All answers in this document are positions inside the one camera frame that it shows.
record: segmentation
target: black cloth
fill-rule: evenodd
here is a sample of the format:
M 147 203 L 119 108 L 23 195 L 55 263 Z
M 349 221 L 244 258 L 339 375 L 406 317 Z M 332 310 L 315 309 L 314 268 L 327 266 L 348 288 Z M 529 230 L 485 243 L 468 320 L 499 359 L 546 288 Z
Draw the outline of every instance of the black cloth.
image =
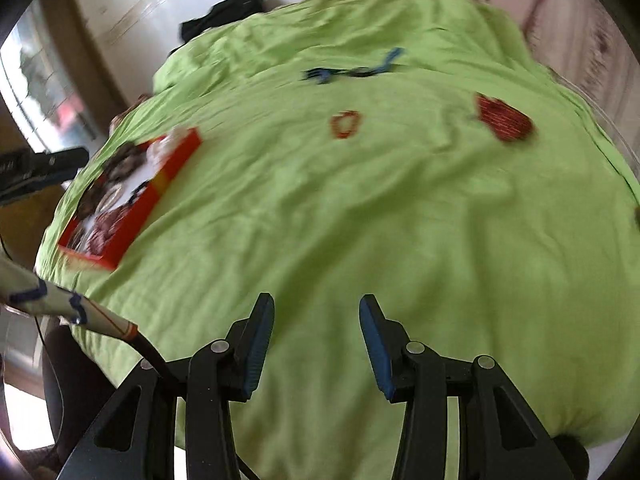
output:
M 58 439 L 56 451 L 65 463 L 115 387 L 82 352 L 68 326 L 49 332 L 45 343 L 44 394 L 51 432 Z
M 206 16 L 181 24 L 180 37 L 188 43 L 208 28 L 239 22 L 258 12 L 264 12 L 261 0 L 225 0 L 211 7 Z

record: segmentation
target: green bed sheet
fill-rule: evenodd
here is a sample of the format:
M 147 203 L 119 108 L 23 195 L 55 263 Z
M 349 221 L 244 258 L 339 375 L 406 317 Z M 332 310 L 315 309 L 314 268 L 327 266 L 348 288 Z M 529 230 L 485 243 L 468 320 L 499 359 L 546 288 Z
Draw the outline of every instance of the green bed sheet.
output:
M 392 72 L 302 80 L 317 66 L 375 66 L 396 46 Z M 306 0 L 206 32 L 154 86 L 66 192 L 37 267 L 138 323 L 168 360 L 224 337 L 270 292 L 260 386 L 232 407 L 238 453 L 262 478 L 390 478 L 404 406 L 376 388 L 358 324 L 365 293 L 443 356 L 494 356 L 552 435 L 591 445 L 631 427 L 640 187 L 503 12 L 476 0 Z M 534 135 L 497 140 L 476 92 L 527 114 Z M 345 110 L 362 123 L 338 140 L 330 120 Z M 101 162 L 176 124 L 204 142 L 118 269 L 57 251 Z M 119 341 L 74 335 L 115 383 L 139 361 Z

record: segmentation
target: red ring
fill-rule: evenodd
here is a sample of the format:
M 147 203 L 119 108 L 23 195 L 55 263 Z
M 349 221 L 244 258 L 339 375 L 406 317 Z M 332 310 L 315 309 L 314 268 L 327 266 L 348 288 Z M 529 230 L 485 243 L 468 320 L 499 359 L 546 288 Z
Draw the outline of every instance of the red ring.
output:
M 342 131 L 340 129 L 340 122 L 344 118 L 351 118 L 351 127 L 348 130 Z M 331 130 L 334 133 L 336 139 L 346 139 L 347 137 L 352 136 L 355 132 L 358 131 L 358 126 L 360 126 L 360 114 L 354 112 L 353 110 L 348 110 L 346 112 L 342 112 L 341 114 L 335 115 L 331 118 Z

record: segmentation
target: black pants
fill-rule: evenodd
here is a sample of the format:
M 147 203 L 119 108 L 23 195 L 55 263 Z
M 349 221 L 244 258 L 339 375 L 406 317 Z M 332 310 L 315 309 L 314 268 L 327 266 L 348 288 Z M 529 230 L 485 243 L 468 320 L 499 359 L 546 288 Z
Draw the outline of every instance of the black pants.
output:
M 68 326 L 52 330 L 45 343 L 44 393 L 51 432 L 58 442 L 56 450 L 65 463 L 115 387 L 82 352 Z

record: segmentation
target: blue rubber grip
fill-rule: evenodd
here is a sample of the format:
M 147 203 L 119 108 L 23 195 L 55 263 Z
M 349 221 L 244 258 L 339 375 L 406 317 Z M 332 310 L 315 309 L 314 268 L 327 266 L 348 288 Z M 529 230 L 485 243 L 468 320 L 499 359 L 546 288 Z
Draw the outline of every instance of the blue rubber grip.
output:
M 273 320 L 275 316 L 275 306 L 273 298 L 264 307 L 264 313 L 255 333 L 254 341 L 246 359 L 246 375 L 244 376 L 244 384 L 242 392 L 247 398 L 258 387 L 260 376 L 262 375 L 262 367 L 267 357 L 267 348 L 269 348 L 269 340 L 271 339 L 271 331 L 273 330 Z
M 360 329 L 362 330 L 364 343 L 367 345 L 369 361 L 376 377 L 376 383 L 380 391 L 385 394 L 386 400 L 391 400 L 396 392 L 391 380 L 391 360 L 386 353 L 376 323 L 373 321 L 369 305 L 367 305 L 364 298 L 360 300 L 359 314 Z

